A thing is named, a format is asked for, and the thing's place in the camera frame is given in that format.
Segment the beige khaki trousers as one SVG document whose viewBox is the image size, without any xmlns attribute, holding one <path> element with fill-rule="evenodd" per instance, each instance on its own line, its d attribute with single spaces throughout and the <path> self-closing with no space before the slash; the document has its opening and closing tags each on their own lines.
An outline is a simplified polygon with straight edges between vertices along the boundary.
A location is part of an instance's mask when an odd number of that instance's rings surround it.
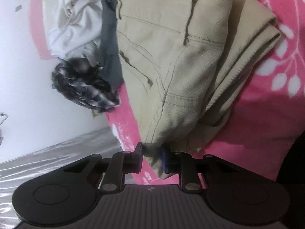
<svg viewBox="0 0 305 229">
<path fill-rule="evenodd" d="M 258 0 L 117 0 L 117 42 L 145 158 L 162 179 L 164 143 L 193 153 L 227 122 L 254 65 L 279 41 Z"/>
</svg>

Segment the black white plaid shirt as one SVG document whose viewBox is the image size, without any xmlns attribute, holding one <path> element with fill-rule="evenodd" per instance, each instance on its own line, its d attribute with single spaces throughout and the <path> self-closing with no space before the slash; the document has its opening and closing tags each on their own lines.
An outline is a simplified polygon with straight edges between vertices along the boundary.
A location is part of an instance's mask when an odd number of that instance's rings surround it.
<svg viewBox="0 0 305 229">
<path fill-rule="evenodd" d="M 97 113 L 120 105 L 117 90 L 100 76 L 101 67 L 86 58 L 61 61 L 52 72 L 52 87 L 66 99 Z"/>
</svg>

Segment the pink floral bed sheet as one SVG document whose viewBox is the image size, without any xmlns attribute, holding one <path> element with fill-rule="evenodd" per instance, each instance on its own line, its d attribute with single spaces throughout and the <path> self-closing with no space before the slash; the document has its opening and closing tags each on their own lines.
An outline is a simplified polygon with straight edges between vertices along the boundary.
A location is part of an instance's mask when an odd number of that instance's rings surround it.
<svg viewBox="0 0 305 229">
<path fill-rule="evenodd" d="M 214 154 L 275 179 L 294 140 L 304 131 L 304 0 L 258 1 L 277 16 L 279 41 L 254 65 L 222 129 L 190 154 Z M 38 14 L 31 21 L 31 30 L 44 60 L 54 57 L 47 46 L 47 32 L 56 3 L 31 2 L 31 10 Z M 107 119 L 121 148 L 133 150 L 141 138 L 125 81 L 117 92 L 120 105 L 107 112 Z M 174 184 L 178 180 L 173 175 L 160 178 L 147 160 L 143 173 L 135 179 L 139 184 Z"/>
</svg>

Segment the grey sheer curtain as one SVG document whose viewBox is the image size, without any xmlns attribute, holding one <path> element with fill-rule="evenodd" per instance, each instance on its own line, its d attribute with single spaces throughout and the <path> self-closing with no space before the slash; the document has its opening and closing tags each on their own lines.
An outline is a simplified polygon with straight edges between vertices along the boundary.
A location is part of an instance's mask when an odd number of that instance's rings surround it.
<svg viewBox="0 0 305 229">
<path fill-rule="evenodd" d="M 119 151 L 120 143 L 112 130 L 103 128 L 1 163 L 1 228 L 15 228 L 20 223 L 11 201 L 19 185 L 88 155 L 109 158 Z"/>
</svg>

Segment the dark grey elastic shorts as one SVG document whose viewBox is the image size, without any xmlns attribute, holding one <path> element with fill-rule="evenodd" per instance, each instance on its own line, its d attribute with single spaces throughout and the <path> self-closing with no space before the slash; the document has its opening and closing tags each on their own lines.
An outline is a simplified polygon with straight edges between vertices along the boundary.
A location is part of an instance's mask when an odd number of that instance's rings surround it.
<svg viewBox="0 0 305 229">
<path fill-rule="evenodd" d="M 102 28 L 101 42 L 97 61 L 101 66 L 100 76 L 117 90 L 123 84 L 121 63 L 117 45 L 117 0 L 101 0 L 102 2 Z"/>
</svg>

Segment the white crumpled garment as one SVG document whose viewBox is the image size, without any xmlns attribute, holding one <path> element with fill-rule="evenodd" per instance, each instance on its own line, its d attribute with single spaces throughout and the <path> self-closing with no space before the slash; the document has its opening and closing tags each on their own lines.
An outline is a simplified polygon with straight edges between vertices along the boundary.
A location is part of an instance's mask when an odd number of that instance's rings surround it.
<svg viewBox="0 0 305 229">
<path fill-rule="evenodd" d="M 85 58 L 97 65 L 102 14 L 102 0 L 57 0 L 47 32 L 51 55 L 61 60 Z"/>
</svg>

